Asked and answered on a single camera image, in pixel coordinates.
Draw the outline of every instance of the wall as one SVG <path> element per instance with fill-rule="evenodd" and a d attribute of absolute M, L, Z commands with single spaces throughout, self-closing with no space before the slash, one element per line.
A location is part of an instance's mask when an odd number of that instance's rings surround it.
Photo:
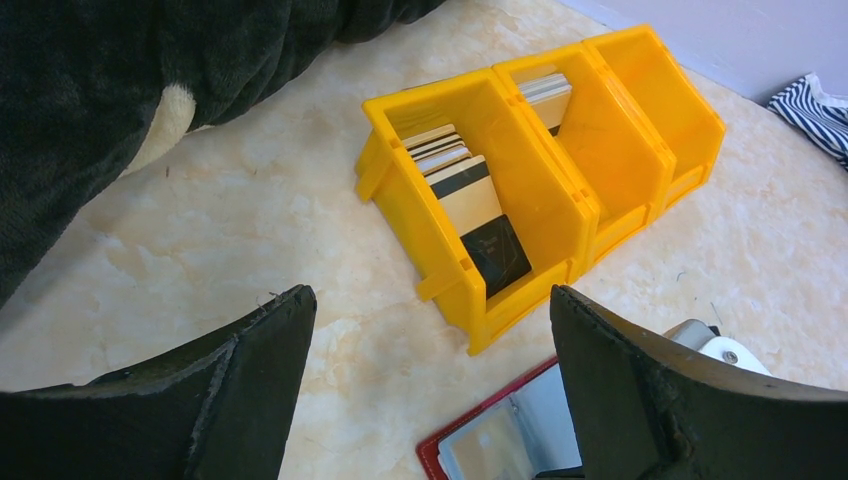
<path fill-rule="evenodd" d="M 845 0 L 559 0 L 612 29 L 651 24 L 684 66 L 759 103 L 815 71 L 848 95 Z"/>

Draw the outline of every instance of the white object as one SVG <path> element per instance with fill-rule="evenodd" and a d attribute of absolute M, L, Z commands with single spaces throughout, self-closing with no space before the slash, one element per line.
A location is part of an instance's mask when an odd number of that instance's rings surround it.
<path fill-rule="evenodd" d="M 735 367 L 770 377 L 773 376 L 750 350 L 732 338 L 715 337 L 698 349 L 698 352 L 725 363 L 727 363 L 726 357 L 730 356 L 735 358 L 735 363 L 733 363 Z"/>

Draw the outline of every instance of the card holder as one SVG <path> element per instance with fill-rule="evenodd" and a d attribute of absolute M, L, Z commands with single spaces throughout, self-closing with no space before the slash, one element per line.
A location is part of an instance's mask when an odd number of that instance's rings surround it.
<path fill-rule="evenodd" d="M 647 26 L 370 99 L 363 110 L 373 128 L 356 163 L 357 194 L 403 245 L 419 298 L 468 333 L 470 355 L 544 303 L 551 285 L 574 283 L 705 183 L 724 134 Z M 421 145 L 447 125 L 462 144 Z M 423 168 L 411 154 L 429 155 Z M 493 295 L 498 286 L 481 271 L 506 269 L 473 258 L 486 240 L 454 226 L 431 181 L 478 155 L 531 266 Z"/>

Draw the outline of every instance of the card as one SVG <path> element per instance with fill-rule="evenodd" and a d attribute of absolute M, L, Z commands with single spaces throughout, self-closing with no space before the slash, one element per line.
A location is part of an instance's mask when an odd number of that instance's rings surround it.
<path fill-rule="evenodd" d="M 564 75 L 556 74 L 547 77 L 544 82 L 540 82 L 533 86 L 522 89 L 521 93 L 524 95 L 524 98 L 526 98 L 527 101 L 530 102 L 534 97 L 543 95 L 546 92 L 549 92 L 551 90 L 557 90 L 563 86 L 568 85 L 570 84 L 568 83 L 568 80 L 566 80 Z"/>
<path fill-rule="evenodd" d="M 462 141 L 462 138 L 458 134 L 451 133 L 443 137 L 438 137 L 430 142 L 422 143 L 408 151 L 409 155 L 412 156 L 412 159 L 418 161 L 422 158 L 435 155 L 436 153 L 443 152 L 455 146 L 464 147 L 465 142 Z"/>
<path fill-rule="evenodd" d="M 568 102 L 571 99 L 571 86 L 566 85 L 557 90 L 548 92 L 546 95 L 536 97 L 530 106 L 545 128 L 552 135 L 559 133 L 559 126 L 562 124 L 562 119 L 565 116 L 565 110 L 568 108 Z"/>
<path fill-rule="evenodd" d="M 460 237 L 503 215 L 489 175 L 442 196 L 439 202 Z"/>
<path fill-rule="evenodd" d="M 451 133 L 456 133 L 456 129 L 454 128 L 453 124 L 449 123 L 439 128 L 435 128 L 433 130 L 429 130 L 427 132 L 409 137 L 403 141 L 403 146 L 407 150 L 409 150 L 410 148 L 415 148 L 423 143 L 430 142 L 439 137 L 450 135 Z"/>
<path fill-rule="evenodd" d="M 468 158 L 471 158 L 471 152 L 464 146 L 457 145 L 435 155 L 422 157 L 416 160 L 415 165 L 426 176 Z"/>
<path fill-rule="evenodd" d="M 460 240 L 486 282 L 489 299 L 532 270 L 527 254 L 506 215 L 469 231 Z"/>
<path fill-rule="evenodd" d="M 442 198 L 488 175 L 489 166 L 486 159 L 477 155 L 434 172 L 426 178 L 436 198 Z"/>
<path fill-rule="evenodd" d="M 524 83 L 518 85 L 518 88 L 523 93 L 523 92 L 527 92 L 529 90 L 536 89 L 536 88 L 538 88 L 542 85 L 548 84 L 548 83 L 563 83 L 563 82 L 568 83 L 568 81 L 565 79 L 565 75 L 563 75 L 561 73 L 554 73 L 554 74 L 551 74 L 551 75 L 545 75 L 544 77 L 539 77 L 539 78 L 524 82 Z"/>

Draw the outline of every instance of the yellow plastic bin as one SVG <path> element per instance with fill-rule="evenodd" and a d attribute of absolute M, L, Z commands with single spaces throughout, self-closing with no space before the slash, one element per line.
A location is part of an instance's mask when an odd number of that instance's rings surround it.
<path fill-rule="evenodd" d="M 674 155 L 645 128 L 641 113 L 621 101 L 603 62 L 581 44 L 493 67 L 548 153 L 598 212 L 581 274 L 661 211 L 674 171 Z M 560 72 L 572 85 L 556 136 L 527 104 L 518 84 Z"/>
<path fill-rule="evenodd" d="M 492 344 L 548 299 L 553 284 L 582 272 L 597 211 L 548 155 L 522 103 L 491 69 L 363 104 L 373 125 L 356 165 L 357 193 L 374 200 L 446 321 L 469 334 L 469 355 Z M 486 157 L 504 213 L 532 272 L 486 299 L 486 287 L 459 235 L 402 139 L 452 123 L 473 154 Z"/>
<path fill-rule="evenodd" d="M 624 97 L 635 103 L 676 156 L 663 210 L 710 177 L 725 125 L 648 25 L 588 38 L 584 45 L 606 63 Z"/>

